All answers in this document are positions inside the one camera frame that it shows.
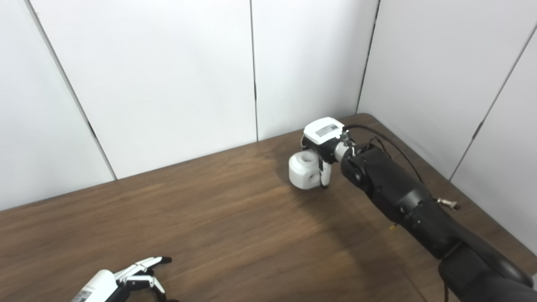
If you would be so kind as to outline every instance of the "robotic hand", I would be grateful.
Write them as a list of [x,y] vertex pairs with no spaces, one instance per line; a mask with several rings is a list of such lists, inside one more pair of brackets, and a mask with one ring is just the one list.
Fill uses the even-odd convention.
[[131,291],[142,289],[153,290],[157,302],[178,302],[166,298],[164,288],[153,276],[154,267],[170,262],[170,257],[149,257],[115,274],[109,270],[100,270],[71,302],[124,302]]
[[[410,163],[418,179],[410,176],[386,152],[372,143],[355,143],[349,129],[362,128],[384,138]],[[344,126],[332,118],[307,125],[301,141],[302,152],[309,153],[318,165],[313,174],[297,177],[296,156],[289,159],[289,176],[295,186],[326,188],[331,165],[340,163],[342,174],[361,189],[392,222],[403,226],[435,258],[446,286],[462,302],[537,301],[532,278],[490,245],[485,239],[454,220],[441,206],[451,210],[460,205],[436,198],[427,190],[411,160],[382,133],[363,125]],[[308,184],[308,180],[317,181]]]

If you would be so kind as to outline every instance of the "wood grain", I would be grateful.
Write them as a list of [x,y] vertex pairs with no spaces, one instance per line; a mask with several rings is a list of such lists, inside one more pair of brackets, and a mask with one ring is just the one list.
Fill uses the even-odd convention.
[[[388,133],[433,194],[462,203],[457,220],[537,271],[529,250],[373,117],[342,121]],[[70,301],[100,269],[166,255],[173,262],[156,276],[183,302],[442,301],[438,261],[400,227],[389,230],[338,167],[326,190],[290,184],[287,161],[300,138],[293,132],[0,212],[0,300]],[[141,291],[129,302],[149,299]]]

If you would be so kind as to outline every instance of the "robotic arm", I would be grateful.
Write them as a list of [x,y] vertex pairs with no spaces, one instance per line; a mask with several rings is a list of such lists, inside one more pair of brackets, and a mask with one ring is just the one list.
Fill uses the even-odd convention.
[[[441,260],[440,276],[462,302],[537,301],[532,278],[446,213],[441,206],[458,210],[460,205],[432,196],[404,153],[420,181],[391,159],[382,142],[379,141],[382,148],[371,141],[356,144],[350,137],[350,128],[365,128],[382,135],[361,125],[344,126],[332,118],[319,119],[304,129],[302,149],[318,160],[321,187],[329,185],[331,165],[339,162],[343,176],[362,190],[386,218],[403,226]],[[289,160],[290,176],[292,161],[293,157]],[[291,180],[300,188],[311,187],[305,187],[305,182],[296,177]]]

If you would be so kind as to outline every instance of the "white robotic hand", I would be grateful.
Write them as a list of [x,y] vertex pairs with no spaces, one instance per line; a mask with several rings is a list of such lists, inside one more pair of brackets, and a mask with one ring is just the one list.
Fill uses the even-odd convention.
[[170,262],[170,257],[149,257],[115,274],[109,270],[100,270],[71,302],[124,302],[131,291],[142,289],[153,290],[158,302],[176,301],[167,300],[164,288],[153,276],[152,270],[159,264]]
[[338,120],[326,117],[304,128],[302,152],[289,159],[289,179],[296,187],[307,190],[329,185],[332,164],[341,160],[350,145],[343,127]]

